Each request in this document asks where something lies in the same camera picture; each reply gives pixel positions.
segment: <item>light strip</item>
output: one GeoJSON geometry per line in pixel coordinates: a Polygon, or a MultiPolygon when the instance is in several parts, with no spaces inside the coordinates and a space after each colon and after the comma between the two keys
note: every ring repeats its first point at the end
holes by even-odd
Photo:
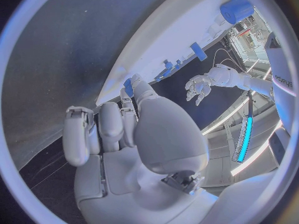
{"type": "Polygon", "coordinates": [[[239,158],[238,158],[239,162],[244,161],[244,158],[245,158],[245,155],[246,155],[246,152],[247,152],[247,148],[248,148],[248,145],[249,145],[250,136],[251,136],[251,129],[252,129],[252,118],[249,117],[247,119],[247,128],[246,128],[246,133],[245,133],[243,146],[242,146],[241,152],[239,154],[239,158]]]}
{"type": "Polygon", "coordinates": [[[258,61],[259,61],[260,59],[258,59],[253,65],[252,65],[252,67],[250,67],[249,69],[248,69],[248,71],[247,72],[249,72],[257,63],[258,63],[258,61]]]}
{"type": "Polygon", "coordinates": [[[278,129],[280,126],[282,126],[282,121],[279,120],[278,124],[274,128],[273,132],[270,134],[269,138],[266,140],[266,142],[250,157],[248,158],[244,163],[242,163],[240,166],[236,167],[231,171],[231,174],[233,176],[237,175],[241,171],[243,171],[245,168],[247,168],[254,160],[256,160],[269,146],[269,139],[273,135],[276,129],[278,129]]]}
{"type": "Polygon", "coordinates": [[[272,79],[273,83],[275,85],[277,85],[280,89],[282,89],[283,91],[287,92],[288,94],[290,94],[291,96],[295,96],[296,97],[296,94],[293,93],[292,91],[289,91],[287,90],[286,88],[284,88],[281,84],[279,84],[275,79],[272,79]]]}
{"type": "MultiPolygon", "coordinates": [[[[267,76],[269,75],[271,71],[271,68],[269,68],[269,70],[267,71],[267,73],[265,74],[265,77],[263,78],[263,80],[265,80],[267,78],[267,76]]],[[[240,108],[242,108],[247,101],[249,100],[249,98],[246,98],[234,111],[232,111],[228,116],[226,116],[224,119],[220,120],[218,123],[214,124],[212,127],[210,127],[208,130],[206,130],[205,132],[203,132],[203,135],[208,134],[209,132],[213,131],[215,128],[217,128],[218,126],[220,126],[221,124],[223,124],[225,121],[227,121],[231,116],[233,116],[236,112],[239,111],[240,108]]]]}

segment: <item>white robot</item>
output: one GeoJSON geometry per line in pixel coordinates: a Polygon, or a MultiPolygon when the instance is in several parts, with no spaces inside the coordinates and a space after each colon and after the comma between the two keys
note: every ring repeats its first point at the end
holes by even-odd
{"type": "MultiPolygon", "coordinates": [[[[209,73],[190,79],[185,87],[187,100],[198,95],[198,105],[211,86],[238,86],[267,95],[275,99],[284,124],[275,134],[287,144],[295,96],[291,76],[281,69],[280,64],[286,61],[273,34],[266,51],[273,82],[218,64],[209,73]],[[290,109],[284,109],[283,102],[289,102],[290,109]]],[[[180,106],[159,96],[139,75],[127,82],[126,89],[122,88],[121,100],[121,109],[116,103],[103,103],[97,124],[89,109],[67,110],[63,148],[67,161],[78,167],[75,198],[86,221],[208,222],[206,216],[218,212],[217,197],[200,188],[204,178],[201,171],[207,166],[209,155],[207,140],[195,122],[180,106]],[[138,115],[128,89],[134,93],[138,115]]]]}

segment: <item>robot hand grasping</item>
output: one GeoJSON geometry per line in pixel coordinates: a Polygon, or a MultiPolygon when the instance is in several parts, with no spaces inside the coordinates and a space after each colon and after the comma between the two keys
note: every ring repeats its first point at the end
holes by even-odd
{"type": "Polygon", "coordinates": [[[187,101],[198,95],[196,106],[211,92],[211,86],[234,87],[242,90],[250,89],[251,75],[243,72],[238,73],[235,69],[222,64],[216,64],[208,73],[191,78],[185,89],[187,90],[187,101]]]}

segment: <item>blue led light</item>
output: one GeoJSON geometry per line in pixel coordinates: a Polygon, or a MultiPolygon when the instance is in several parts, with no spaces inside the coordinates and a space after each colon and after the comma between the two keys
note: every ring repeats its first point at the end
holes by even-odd
{"type": "Polygon", "coordinates": [[[250,140],[250,135],[251,135],[251,129],[252,129],[252,118],[248,118],[247,119],[247,128],[246,128],[246,133],[245,133],[245,138],[243,141],[243,145],[242,145],[242,149],[238,158],[239,162],[243,162],[245,155],[246,155],[246,151],[249,145],[249,140],[250,140]]]}

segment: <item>wire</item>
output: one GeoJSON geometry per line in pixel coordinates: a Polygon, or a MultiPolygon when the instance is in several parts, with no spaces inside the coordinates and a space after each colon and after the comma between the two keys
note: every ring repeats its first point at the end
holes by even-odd
{"type": "Polygon", "coordinates": [[[230,57],[230,59],[227,58],[227,59],[225,59],[225,60],[231,60],[231,61],[234,62],[234,64],[237,65],[242,71],[244,71],[244,70],[242,69],[242,67],[239,66],[239,65],[237,64],[237,62],[235,62],[235,61],[233,60],[233,58],[232,58],[231,55],[228,53],[228,51],[225,50],[225,49],[223,49],[223,48],[219,48],[219,49],[215,52],[214,59],[213,59],[213,66],[212,66],[212,68],[215,66],[215,58],[216,58],[216,54],[217,54],[217,52],[218,52],[219,50],[224,50],[224,51],[227,53],[227,55],[230,57]]]}

